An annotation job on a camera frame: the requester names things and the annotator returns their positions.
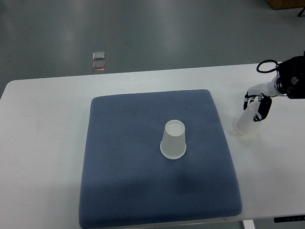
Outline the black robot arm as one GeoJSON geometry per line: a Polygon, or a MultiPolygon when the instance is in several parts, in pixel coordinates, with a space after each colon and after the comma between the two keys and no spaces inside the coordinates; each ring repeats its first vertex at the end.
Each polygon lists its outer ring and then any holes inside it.
{"type": "Polygon", "coordinates": [[[260,122],[267,118],[273,97],[305,98],[304,55],[293,57],[281,63],[275,60],[264,60],[257,65],[256,71],[258,73],[276,72],[276,76],[268,83],[250,87],[244,96],[244,110],[255,100],[259,102],[258,109],[254,114],[254,122],[260,122]]]}

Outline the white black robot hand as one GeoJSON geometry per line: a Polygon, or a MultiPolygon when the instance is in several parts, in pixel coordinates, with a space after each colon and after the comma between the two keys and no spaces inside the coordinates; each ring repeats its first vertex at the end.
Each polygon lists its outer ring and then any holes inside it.
{"type": "Polygon", "coordinates": [[[244,96],[243,110],[248,107],[249,103],[258,101],[259,106],[256,115],[254,116],[254,122],[263,121],[269,114],[272,105],[271,97],[275,96],[278,96],[278,91],[273,82],[262,83],[250,87],[244,96]]]}

